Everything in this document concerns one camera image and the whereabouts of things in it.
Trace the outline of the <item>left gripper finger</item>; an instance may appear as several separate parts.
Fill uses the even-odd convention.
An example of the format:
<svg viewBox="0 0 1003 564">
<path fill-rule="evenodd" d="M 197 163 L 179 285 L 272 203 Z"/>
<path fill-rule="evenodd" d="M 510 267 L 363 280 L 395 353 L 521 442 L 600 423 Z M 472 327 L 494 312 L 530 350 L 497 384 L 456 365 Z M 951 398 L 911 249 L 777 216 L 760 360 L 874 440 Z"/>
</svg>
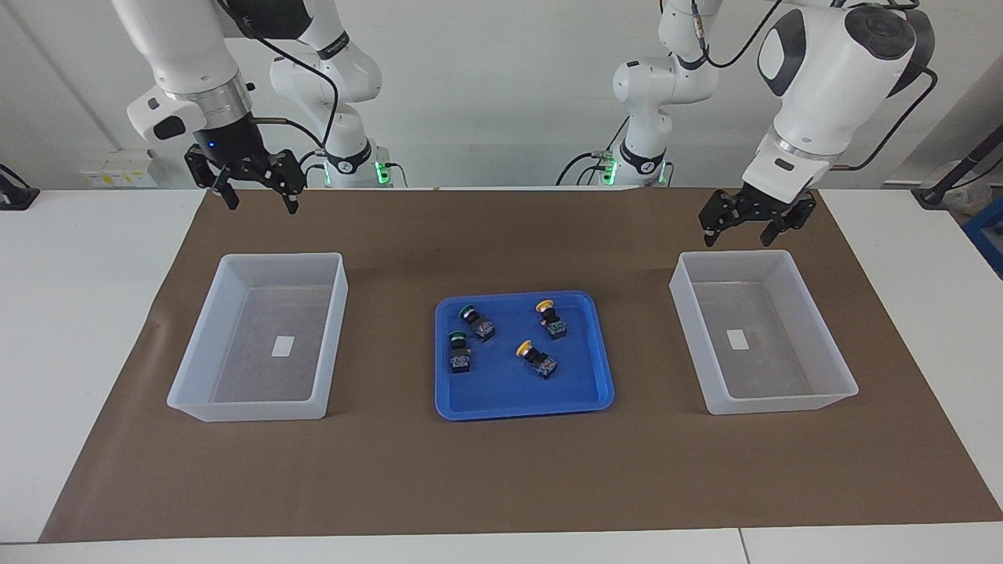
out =
<svg viewBox="0 0 1003 564">
<path fill-rule="evenodd" d="M 766 228 L 760 235 L 760 242 L 763 247 L 773 245 L 775 239 L 788 230 L 799 230 L 806 224 L 807 219 L 813 214 L 817 201 L 814 199 L 799 199 L 789 210 L 784 213 L 773 213 Z"/>
<path fill-rule="evenodd" d="M 707 248 L 712 248 L 726 230 L 745 222 L 740 209 L 739 195 L 730 195 L 725 190 L 716 190 L 699 211 L 699 223 Z"/>
</svg>

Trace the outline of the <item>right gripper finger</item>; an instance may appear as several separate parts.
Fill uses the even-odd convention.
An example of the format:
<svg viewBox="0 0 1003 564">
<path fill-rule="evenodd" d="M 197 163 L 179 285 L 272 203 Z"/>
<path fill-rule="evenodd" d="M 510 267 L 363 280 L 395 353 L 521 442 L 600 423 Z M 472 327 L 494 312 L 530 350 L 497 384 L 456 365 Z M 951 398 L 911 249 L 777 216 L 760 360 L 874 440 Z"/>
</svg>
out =
<svg viewBox="0 0 1003 564">
<path fill-rule="evenodd" d="M 278 193 L 290 215 L 296 215 L 299 196 L 306 188 L 306 175 L 291 150 L 251 158 L 253 181 Z"/>
<path fill-rule="evenodd" d="M 210 160 L 199 146 L 190 146 L 187 149 L 185 163 L 198 188 L 219 197 L 231 211 L 239 207 L 240 200 L 230 185 L 230 170 L 226 165 L 221 172 L 215 172 Z"/>
</svg>

